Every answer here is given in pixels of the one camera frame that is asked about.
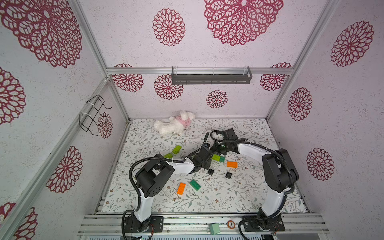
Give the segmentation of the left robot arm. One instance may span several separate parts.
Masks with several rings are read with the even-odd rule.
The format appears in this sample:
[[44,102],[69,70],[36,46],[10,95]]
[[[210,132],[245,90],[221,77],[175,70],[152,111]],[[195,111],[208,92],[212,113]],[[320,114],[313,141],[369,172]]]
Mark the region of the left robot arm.
[[190,175],[201,169],[210,169],[212,156],[210,144],[205,143],[181,159],[168,159],[157,154],[133,163],[129,170],[129,180],[137,192],[138,204],[134,210],[124,211],[122,226],[133,224],[138,229],[140,225],[148,225],[154,197],[169,179],[175,175]]

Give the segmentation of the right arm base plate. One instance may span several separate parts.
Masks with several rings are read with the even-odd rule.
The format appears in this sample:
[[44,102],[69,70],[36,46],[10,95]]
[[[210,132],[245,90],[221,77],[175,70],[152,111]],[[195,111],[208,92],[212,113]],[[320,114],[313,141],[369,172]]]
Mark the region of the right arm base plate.
[[281,216],[268,220],[252,221],[255,218],[256,216],[243,216],[246,232],[283,232],[286,230]]

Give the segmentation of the lime lego brick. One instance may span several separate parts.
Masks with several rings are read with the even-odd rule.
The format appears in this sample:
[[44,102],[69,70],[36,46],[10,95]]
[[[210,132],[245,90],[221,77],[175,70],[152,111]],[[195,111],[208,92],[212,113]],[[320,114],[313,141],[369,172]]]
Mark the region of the lime lego brick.
[[221,156],[220,156],[220,155],[213,154],[213,156],[212,156],[212,160],[219,162],[220,159],[221,159]]
[[174,157],[174,155],[173,155],[173,153],[168,153],[168,154],[164,155],[164,157],[166,159],[172,159]]
[[174,155],[177,155],[180,151],[181,151],[182,147],[180,145],[176,145],[173,150],[172,150],[172,153]]

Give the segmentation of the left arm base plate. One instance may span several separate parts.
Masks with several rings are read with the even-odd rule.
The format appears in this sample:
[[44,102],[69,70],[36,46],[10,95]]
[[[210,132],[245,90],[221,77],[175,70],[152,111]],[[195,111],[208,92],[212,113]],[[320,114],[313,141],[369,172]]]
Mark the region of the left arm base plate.
[[122,224],[123,233],[161,233],[164,226],[164,217],[151,216],[140,222],[134,215],[125,217]]

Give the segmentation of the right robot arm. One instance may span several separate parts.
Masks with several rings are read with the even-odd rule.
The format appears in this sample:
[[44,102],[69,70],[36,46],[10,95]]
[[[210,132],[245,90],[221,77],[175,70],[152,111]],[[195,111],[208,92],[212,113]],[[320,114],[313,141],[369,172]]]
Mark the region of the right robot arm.
[[268,192],[254,221],[268,221],[280,215],[288,195],[295,191],[295,183],[299,180],[299,173],[288,151],[272,150],[248,139],[240,139],[234,129],[213,130],[210,137],[214,141],[211,147],[214,153],[225,155],[227,152],[234,152],[262,164]]

